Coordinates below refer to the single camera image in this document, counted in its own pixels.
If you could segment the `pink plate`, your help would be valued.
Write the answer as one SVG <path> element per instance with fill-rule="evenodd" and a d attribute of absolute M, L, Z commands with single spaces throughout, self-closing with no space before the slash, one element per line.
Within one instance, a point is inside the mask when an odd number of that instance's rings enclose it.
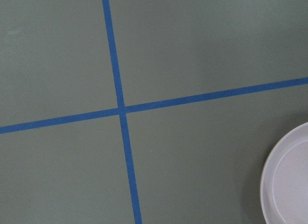
<path fill-rule="evenodd" d="M 270 152 L 260 180 L 260 202 L 268 224 L 308 222 L 308 125 L 294 128 Z"/>

